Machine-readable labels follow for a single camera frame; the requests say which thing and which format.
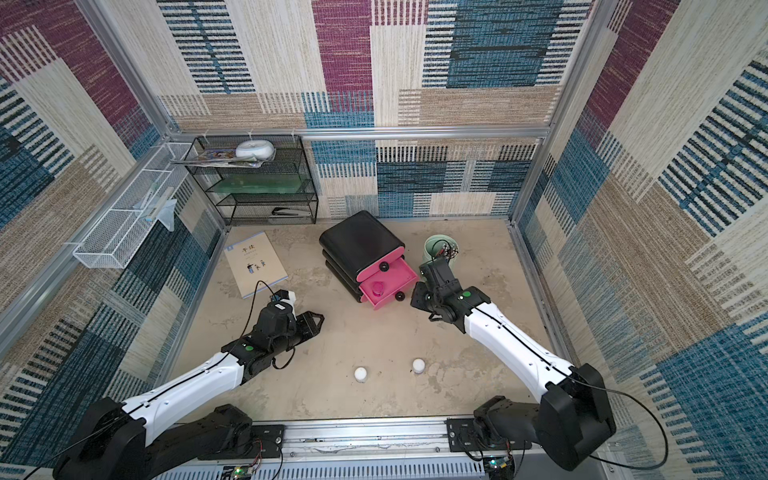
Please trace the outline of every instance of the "green tray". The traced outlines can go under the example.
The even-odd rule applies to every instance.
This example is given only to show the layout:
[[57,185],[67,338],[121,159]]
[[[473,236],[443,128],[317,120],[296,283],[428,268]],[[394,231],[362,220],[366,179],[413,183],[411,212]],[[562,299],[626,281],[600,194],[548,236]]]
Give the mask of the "green tray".
[[217,194],[295,194],[303,178],[296,174],[235,174],[208,189]]

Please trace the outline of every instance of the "black cable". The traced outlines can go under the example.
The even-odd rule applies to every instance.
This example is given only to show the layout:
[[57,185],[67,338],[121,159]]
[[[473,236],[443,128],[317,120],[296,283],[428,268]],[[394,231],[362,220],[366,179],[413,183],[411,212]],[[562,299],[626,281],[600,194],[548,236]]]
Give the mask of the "black cable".
[[288,359],[286,364],[283,366],[277,366],[276,358],[272,357],[272,367],[274,367],[275,370],[282,370],[286,368],[288,365],[290,365],[290,361],[293,360],[293,357],[296,355],[296,347],[293,347],[291,350],[293,351],[293,353],[290,354],[290,358]]
[[[523,454],[520,457],[520,463],[515,465],[515,473],[512,474],[512,480],[515,480],[515,478],[518,476],[518,472],[520,472],[520,468],[523,466],[523,460],[525,460],[525,445],[523,445]],[[512,464],[515,464],[515,457],[512,457]]]
[[469,458],[471,458],[472,460],[474,460],[475,462],[482,462],[485,459],[485,456],[482,454],[482,450],[478,450],[478,452],[480,452],[480,458],[476,458],[476,457],[472,456],[472,454],[469,453],[469,450],[465,450],[464,451],[464,453],[467,454],[467,456]]
[[475,440],[477,441],[477,444],[478,444],[478,452],[480,453],[480,458],[477,458],[477,457],[473,456],[471,453],[469,453],[469,450],[467,450],[467,448],[465,447],[465,443],[461,439],[461,433],[459,433],[458,442],[461,443],[462,450],[464,450],[464,453],[467,454],[467,456],[470,459],[474,460],[475,462],[482,462],[483,460],[485,460],[485,456],[483,455],[482,450],[480,449],[481,448],[481,446],[480,446],[480,439],[475,437]]
[[451,245],[450,242],[448,242],[445,239],[440,239],[437,242],[435,242],[435,245],[432,246],[433,250],[437,247],[438,242],[444,242],[445,247],[443,247],[443,249],[441,250],[442,255],[438,254],[437,256],[435,256],[435,255],[432,255],[431,253],[429,254],[429,256],[431,256],[433,260],[437,260],[439,257],[445,257],[446,260],[452,260],[453,258],[456,257],[456,254],[458,253],[458,247],[454,247],[453,245]]
[[[250,317],[253,315],[253,305],[256,303],[256,292],[259,289],[259,283],[263,283],[264,286],[266,286],[266,288],[270,289],[270,293],[272,293],[273,296],[275,294],[272,291],[272,289],[270,288],[270,286],[267,285],[264,280],[259,280],[259,281],[256,282],[256,286],[253,288],[253,298],[250,301],[250,311],[248,312],[248,320],[246,320],[245,326],[243,327],[243,331],[240,332],[240,336],[237,337],[238,339],[241,338],[243,335],[245,335],[246,330],[248,330],[248,324],[250,323]],[[209,366],[205,370],[201,370],[201,371],[195,373],[192,376],[188,376],[186,379],[181,380],[178,383],[174,383],[173,385],[169,386],[168,388],[166,388],[162,392],[158,393],[157,395],[155,395],[151,399],[147,400],[146,403],[152,402],[153,400],[157,400],[159,397],[161,397],[162,395],[168,393],[171,389],[175,389],[176,387],[178,387],[182,383],[188,382],[188,381],[192,380],[193,378],[195,378],[196,376],[202,375],[205,372],[207,372],[208,370],[216,368],[220,363],[222,363],[224,361],[224,359],[226,359],[232,353],[233,350],[235,350],[236,346],[237,346],[236,343],[234,345],[232,345],[232,348],[230,348],[230,351],[227,352],[227,354],[225,356],[221,357],[218,362],[216,362],[213,365]]]
[[595,456],[595,455],[589,455],[589,458],[593,458],[593,459],[595,459],[595,460],[598,460],[599,462],[608,463],[608,464],[610,464],[610,465],[616,465],[617,467],[629,468],[630,470],[655,470],[655,469],[657,469],[657,468],[660,468],[660,467],[661,467],[662,465],[664,465],[665,463],[667,463],[667,459],[669,458],[669,455],[670,455],[670,444],[669,444],[669,439],[667,438],[667,433],[664,431],[664,427],[661,425],[661,422],[659,421],[659,419],[658,419],[658,418],[657,418],[657,417],[654,415],[654,413],[653,413],[653,412],[652,412],[652,411],[651,411],[651,410],[650,410],[648,407],[646,407],[646,406],[645,406],[645,405],[644,405],[644,404],[643,404],[643,403],[642,403],[640,400],[638,400],[638,399],[634,398],[632,395],[630,395],[629,393],[626,393],[626,392],[620,392],[619,390],[613,390],[613,389],[605,389],[605,388],[602,388],[602,387],[599,387],[599,386],[590,385],[590,384],[588,384],[588,383],[585,383],[585,382],[581,382],[581,381],[579,381],[579,380],[576,380],[576,379],[573,379],[573,378],[571,378],[569,375],[567,375],[567,374],[563,373],[563,372],[562,372],[562,371],[561,371],[561,370],[560,370],[558,367],[554,366],[554,365],[553,365],[551,362],[547,361],[547,360],[546,360],[544,357],[542,357],[542,356],[541,356],[541,355],[540,355],[538,352],[536,352],[536,350],[532,349],[532,348],[531,348],[531,347],[530,347],[530,346],[529,346],[527,343],[525,343],[525,342],[523,342],[522,340],[520,340],[520,339],[518,338],[518,336],[516,336],[516,335],[515,335],[515,334],[514,334],[514,333],[513,333],[513,332],[512,332],[510,329],[508,329],[508,328],[507,328],[507,326],[506,326],[506,325],[504,325],[504,324],[503,324],[503,323],[502,323],[502,322],[501,322],[499,319],[495,318],[493,315],[491,315],[491,314],[489,314],[489,313],[485,312],[484,310],[480,310],[480,308],[478,308],[477,306],[472,306],[472,305],[471,305],[471,303],[469,303],[469,302],[467,302],[466,300],[464,300],[464,299],[463,299],[463,297],[462,297],[462,301],[464,301],[464,302],[465,302],[467,305],[469,305],[469,306],[470,306],[472,309],[475,309],[475,310],[479,311],[480,313],[482,313],[483,315],[487,316],[488,318],[490,318],[490,319],[494,320],[496,323],[498,323],[498,324],[499,324],[499,326],[502,326],[502,327],[504,327],[504,329],[505,329],[507,332],[509,332],[509,334],[510,334],[510,335],[512,335],[513,337],[515,337],[515,339],[516,339],[517,341],[519,341],[520,343],[522,343],[522,345],[523,345],[525,348],[527,348],[528,350],[530,350],[530,351],[531,351],[531,352],[532,352],[534,355],[536,355],[536,356],[537,356],[539,359],[541,359],[541,361],[542,361],[542,362],[544,362],[544,363],[546,363],[548,366],[550,366],[550,367],[551,367],[551,368],[552,368],[552,369],[553,369],[555,372],[559,373],[560,375],[563,375],[563,376],[564,376],[566,379],[568,379],[568,380],[571,380],[573,383],[578,383],[579,385],[587,386],[587,387],[589,387],[589,388],[591,388],[591,389],[595,389],[595,390],[602,390],[602,391],[604,391],[604,392],[615,393],[615,394],[617,394],[617,395],[623,395],[623,396],[626,396],[626,397],[628,397],[629,399],[632,399],[632,400],[633,400],[635,403],[637,403],[639,406],[643,407],[643,410],[645,410],[646,412],[648,412],[648,415],[650,415],[650,417],[651,417],[651,418],[654,420],[654,422],[656,422],[656,425],[658,425],[658,427],[659,427],[659,430],[661,430],[661,435],[664,437],[664,458],[663,458],[663,459],[661,459],[661,462],[658,462],[656,465],[649,465],[649,466],[625,465],[625,464],[623,464],[623,463],[616,463],[616,462],[612,462],[612,461],[610,461],[610,460],[605,460],[605,459],[603,459],[603,458],[600,458],[600,457],[597,457],[597,456]]
[[[240,337],[242,337],[243,335],[245,335],[245,332],[246,332],[246,330],[248,329],[248,324],[250,323],[250,317],[253,315],[253,305],[254,305],[254,303],[256,302],[256,292],[257,292],[257,290],[259,289],[259,283],[263,283],[263,284],[264,284],[264,286],[270,290],[270,293],[272,294],[272,296],[274,296],[274,295],[275,295],[275,293],[272,291],[272,288],[271,288],[271,287],[270,287],[270,286],[269,286],[269,285],[268,285],[268,284],[267,284],[267,283],[266,283],[264,280],[259,280],[259,281],[257,281],[257,282],[256,282],[256,286],[255,286],[255,287],[254,287],[254,289],[253,289],[253,299],[250,301],[250,312],[248,313],[248,320],[245,322],[245,327],[243,327],[243,332],[240,334],[240,336],[238,336],[238,337],[237,337],[238,339],[239,339]],[[139,410],[139,408],[141,408],[142,406],[147,406],[147,407],[148,407],[149,405],[147,405],[147,404],[148,404],[149,402],[152,402],[153,400],[156,400],[156,399],[157,399],[157,398],[159,398],[160,396],[162,396],[162,395],[164,395],[165,393],[167,393],[169,390],[171,390],[171,389],[175,389],[176,387],[178,387],[178,386],[179,386],[179,385],[181,385],[182,383],[188,382],[188,381],[192,380],[193,378],[195,378],[195,377],[197,377],[197,376],[199,376],[199,375],[202,375],[203,373],[207,372],[208,370],[210,370],[210,369],[212,369],[212,368],[215,368],[215,367],[216,367],[216,366],[218,366],[220,363],[222,363],[222,362],[224,361],[224,359],[226,359],[226,358],[227,358],[227,357],[230,355],[230,353],[232,353],[232,351],[234,350],[235,346],[237,346],[237,344],[235,344],[235,345],[232,345],[232,348],[230,349],[230,351],[229,351],[229,352],[227,352],[227,354],[226,354],[225,356],[221,357],[221,358],[219,359],[219,361],[218,361],[218,362],[216,362],[216,363],[214,363],[212,366],[209,366],[209,367],[208,367],[208,368],[206,368],[205,370],[201,370],[201,371],[199,371],[199,372],[195,373],[194,375],[192,375],[192,376],[189,376],[189,377],[187,377],[187,378],[186,378],[186,379],[184,379],[184,380],[181,380],[181,381],[180,381],[180,382],[178,382],[178,383],[174,383],[172,386],[169,386],[168,388],[166,388],[166,389],[165,389],[165,390],[163,390],[162,392],[158,393],[157,395],[155,395],[155,396],[154,396],[154,397],[152,397],[151,399],[147,400],[146,402],[142,402],[140,405],[138,405],[138,406],[137,406],[135,409],[131,410],[131,411],[130,411],[130,412],[128,412],[127,414],[130,416],[130,415],[131,415],[131,413],[134,413],[134,412],[136,412],[136,411],[137,411],[137,410]],[[24,477],[22,480],[28,480],[28,478],[30,478],[30,477],[31,477],[31,476],[32,476],[32,475],[33,475],[33,474],[34,474],[36,471],[38,471],[40,468],[42,468],[42,466],[43,466],[43,465],[45,465],[45,464],[47,464],[48,462],[51,462],[51,461],[53,461],[53,460],[57,459],[59,455],[61,455],[62,453],[66,452],[67,450],[71,449],[72,447],[74,447],[74,446],[76,446],[76,445],[79,445],[79,444],[81,444],[82,442],[85,442],[86,440],[88,440],[89,438],[91,438],[91,437],[94,437],[94,436],[96,436],[96,435],[99,435],[100,433],[104,432],[104,431],[105,431],[105,430],[107,430],[109,427],[111,427],[112,425],[114,425],[114,424],[115,424],[115,423],[116,423],[118,420],[120,420],[121,418],[123,418],[123,417],[122,417],[122,415],[121,415],[120,417],[118,417],[118,418],[114,419],[112,422],[110,422],[108,425],[104,426],[103,428],[101,428],[101,429],[97,430],[96,432],[93,432],[93,433],[91,433],[89,436],[85,437],[84,439],[82,439],[82,440],[78,440],[77,442],[75,442],[75,443],[73,443],[73,444],[71,444],[71,445],[69,445],[69,446],[65,447],[63,450],[61,450],[60,452],[56,453],[55,455],[51,455],[51,456],[50,456],[50,457],[48,457],[48,458],[47,458],[47,459],[46,459],[44,462],[42,462],[42,464],[41,464],[40,466],[38,466],[38,467],[35,467],[35,469],[33,469],[31,472],[29,472],[29,473],[28,473],[28,474],[27,474],[27,475],[26,475],[26,476],[25,476],[25,477]]]
[[277,478],[277,476],[280,474],[280,470],[283,469],[283,447],[281,447],[280,445],[277,445],[277,442],[273,442],[272,440],[269,440],[269,439],[261,439],[261,441],[269,442],[272,445],[275,445],[278,450],[280,450],[280,466],[277,467],[277,472],[275,472],[275,475],[271,478],[271,480],[275,480],[275,478]]
[[[133,412],[135,412],[135,411],[139,410],[139,407],[141,407],[141,405],[139,405],[139,406],[138,406],[138,407],[136,407],[135,409],[133,409],[133,410],[131,410],[130,412],[128,412],[128,415],[130,415],[131,413],[133,413]],[[91,438],[95,437],[96,435],[100,435],[101,433],[103,433],[103,432],[105,432],[106,430],[108,430],[108,429],[109,429],[109,428],[110,428],[112,425],[114,425],[115,423],[117,423],[118,421],[120,421],[122,418],[124,418],[124,417],[121,415],[121,416],[117,417],[116,419],[112,419],[112,421],[111,421],[111,422],[109,422],[107,425],[104,425],[104,426],[103,426],[103,427],[101,427],[99,430],[97,430],[97,431],[95,431],[95,432],[91,433],[90,435],[88,435],[87,437],[85,437],[85,438],[83,438],[83,439],[80,439],[80,440],[76,441],[75,443],[73,443],[73,444],[71,444],[71,445],[68,445],[67,447],[65,447],[64,449],[62,449],[60,452],[58,452],[58,453],[56,453],[56,454],[54,454],[54,455],[51,455],[50,457],[48,457],[47,459],[45,459],[45,460],[44,460],[44,461],[43,461],[43,462],[40,464],[40,466],[33,468],[31,472],[29,472],[29,473],[28,473],[28,474],[27,474],[27,475],[26,475],[24,478],[22,478],[22,480],[28,480],[28,478],[32,477],[36,471],[38,471],[40,468],[43,468],[43,465],[45,465],[45,464],[47,464],[48,462],[51,462],[51,461],[53,461],[53,460],[57,459],[59,455],[61,455],[62,453],[65,453],[67,450],[71,449],[72,447],[76,447],[76,446],[80,445],[82,442],[85,442],[86,440],[89,440],[89,439],[91,439]]]

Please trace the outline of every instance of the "white ball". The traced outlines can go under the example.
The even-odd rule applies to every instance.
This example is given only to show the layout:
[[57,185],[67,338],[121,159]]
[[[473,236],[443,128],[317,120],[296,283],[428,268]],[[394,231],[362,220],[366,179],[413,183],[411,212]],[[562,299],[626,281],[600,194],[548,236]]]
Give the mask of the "white ball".
[[360,383],[364,383],[366,381],[366,378],[368,378],[368,372],[363,367],[359,366],[355,370],[355,380],[357,380]]
[[418,375],[419,373],[424,373],[425,367],[426,367],[426,364],[424,363],[424,360],[416,359],[413,361],[413,372],[416,375]]

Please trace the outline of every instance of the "metal mounting plate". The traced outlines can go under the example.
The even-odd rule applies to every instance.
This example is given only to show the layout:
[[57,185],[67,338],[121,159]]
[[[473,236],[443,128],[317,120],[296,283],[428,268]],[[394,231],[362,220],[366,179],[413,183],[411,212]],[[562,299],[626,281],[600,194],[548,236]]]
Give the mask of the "metal mounting plate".
[[474,428],[472,425],[473,420],[474,419],[445,420],[445,428],[448,430],[448,444],[451,452],[478,453],[481,450],[482,447],[478,444],[477,439],[470,433]]
[[[250,427],[250,437],[261,440],[261,458],[280,458],[280,452],[283,450],[285,429],[285,425],[252,425]],[[245,453],[238,452],[235,449],[222,450],[210,455],[201,455],[200,460],[256,458],[257,455],[259,455],[259,442],[254,442]]]

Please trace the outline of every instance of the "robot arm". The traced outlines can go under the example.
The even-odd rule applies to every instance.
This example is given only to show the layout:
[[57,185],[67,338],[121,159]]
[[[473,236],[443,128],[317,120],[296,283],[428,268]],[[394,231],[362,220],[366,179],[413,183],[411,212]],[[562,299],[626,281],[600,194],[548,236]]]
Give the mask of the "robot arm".
[[552,460],[573,470],[616,432],[603,378],[589,364],[576,368],[535,342],[510,322],[490,297],[462,289],[447,260],[420,266],[411,306],[430,312],[431,321],[456,326],[491,350],[531,391],[536,414],[504,397],[475,410],[475,436],[485,445],[501,440],[538,443]]
[[217,407],[196,422],[171,426],[269,368],[278,354],[319,334],[323,316],[295,315],[293,292],[280,290],[271,300],[250,333],[197,368],[120,403],[109,398],[94,402],[72,436],[73,446],[60,457],[54,478],[143,480],[200,455],[228,451],[248,456],[254,444],[252,421],[232,405]]

